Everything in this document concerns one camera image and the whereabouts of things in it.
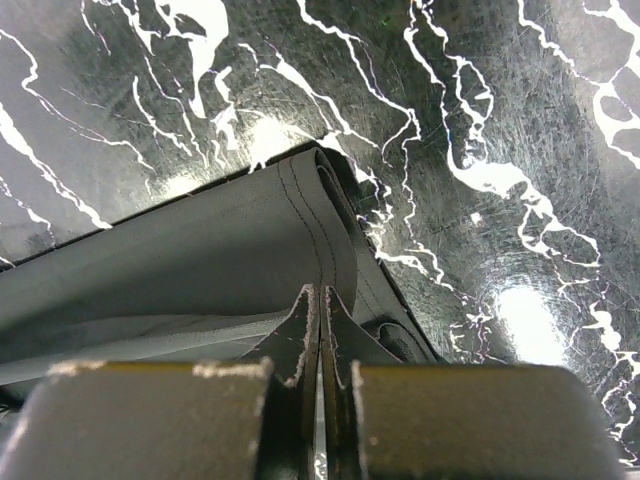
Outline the black t shirt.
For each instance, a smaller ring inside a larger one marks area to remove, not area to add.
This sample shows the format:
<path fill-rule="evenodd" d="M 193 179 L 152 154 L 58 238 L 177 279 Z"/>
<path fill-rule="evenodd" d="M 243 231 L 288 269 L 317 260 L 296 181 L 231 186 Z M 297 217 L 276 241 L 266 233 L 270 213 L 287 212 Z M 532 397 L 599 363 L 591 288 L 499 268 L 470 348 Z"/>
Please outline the black t shirt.
<path fill-rule="evenodd" d="M 68 359 L 240 354 L 303 286 L 332 287 L 397 358 L 437 359 L 351 204 L 351 163 L 308 143 L 1 274 L 1 391 Z"/>

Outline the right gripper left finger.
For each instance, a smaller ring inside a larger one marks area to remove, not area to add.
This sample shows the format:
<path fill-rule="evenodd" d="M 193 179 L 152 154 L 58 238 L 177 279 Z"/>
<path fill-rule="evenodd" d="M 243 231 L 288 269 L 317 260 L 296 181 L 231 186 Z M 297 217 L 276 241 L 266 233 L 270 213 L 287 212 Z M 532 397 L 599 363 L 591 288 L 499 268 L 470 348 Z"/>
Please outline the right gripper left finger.
<path fill-rule="evenodd" d="M 236 360 L 53 365 L 1 455 L 5 479 L 310 479 L 319 292 Z"/>

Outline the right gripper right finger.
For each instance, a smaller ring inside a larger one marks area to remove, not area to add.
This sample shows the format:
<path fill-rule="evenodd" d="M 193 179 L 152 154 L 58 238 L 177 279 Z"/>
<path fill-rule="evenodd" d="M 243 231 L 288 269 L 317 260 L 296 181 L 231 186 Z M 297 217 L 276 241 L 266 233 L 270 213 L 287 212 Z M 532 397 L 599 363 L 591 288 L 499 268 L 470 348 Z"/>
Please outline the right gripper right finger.
<path fill-rule="evenodd" d="M 545 365 L 403 363 L 332 288 L 320 309 L 332 479 L 622 479 L 600 409 Z"/>

